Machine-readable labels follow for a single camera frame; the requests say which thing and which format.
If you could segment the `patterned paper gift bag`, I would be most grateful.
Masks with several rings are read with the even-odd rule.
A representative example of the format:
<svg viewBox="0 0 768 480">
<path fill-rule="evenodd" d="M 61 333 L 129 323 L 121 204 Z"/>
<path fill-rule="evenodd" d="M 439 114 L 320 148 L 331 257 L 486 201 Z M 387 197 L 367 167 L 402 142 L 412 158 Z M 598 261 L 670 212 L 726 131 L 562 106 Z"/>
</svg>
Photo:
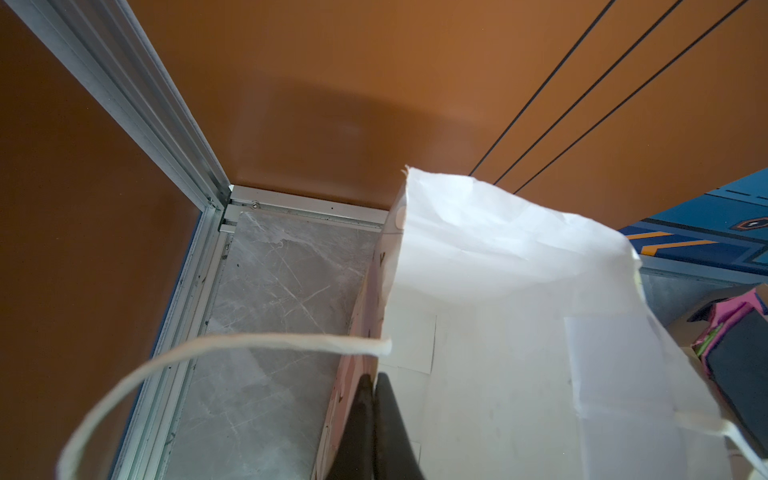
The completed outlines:
<svg viewBox="0 0 768 480">
<path fill-rule="evenodd" d="M 648 307 L 621 233 L 467 176 L 407 172 L 345 335 L 206 335 L 126 375 L 56 465 L 80 477 L 101 421 L 158 372 L 217 351 L 341 359 L 315 462 L 336 457 L 359 379 L 389 376 L 429 479 L 733 479 L 752 467 L 678 413 L 717 414 Z"/>
</svg>

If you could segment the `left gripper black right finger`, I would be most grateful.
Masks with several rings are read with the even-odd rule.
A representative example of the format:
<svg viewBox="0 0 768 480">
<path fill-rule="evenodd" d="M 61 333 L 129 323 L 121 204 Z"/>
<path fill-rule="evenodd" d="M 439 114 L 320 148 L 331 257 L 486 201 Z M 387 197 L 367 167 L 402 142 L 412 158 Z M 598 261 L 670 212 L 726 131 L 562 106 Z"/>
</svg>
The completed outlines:
<svg viewBox="0 0 768 480">
<path fill-rule="evenodd" d="M 374 478 L 423 480 L 389 376 L 377 376 L 374 392 Z"/>
</svg>

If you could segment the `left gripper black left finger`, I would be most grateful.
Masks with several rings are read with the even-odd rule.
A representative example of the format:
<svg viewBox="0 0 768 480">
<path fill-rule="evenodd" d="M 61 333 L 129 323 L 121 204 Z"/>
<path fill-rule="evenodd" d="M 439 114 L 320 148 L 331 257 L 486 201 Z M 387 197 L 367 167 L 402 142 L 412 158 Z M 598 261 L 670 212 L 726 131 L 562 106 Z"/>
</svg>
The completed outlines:
<svg viewBox="0 0 768 480">
<path fill-rule="evenodd" d="M 368 374 L 360 377 L 327 480 L 371 480 L 374 476 L 374 395 Z"/>
</svg>

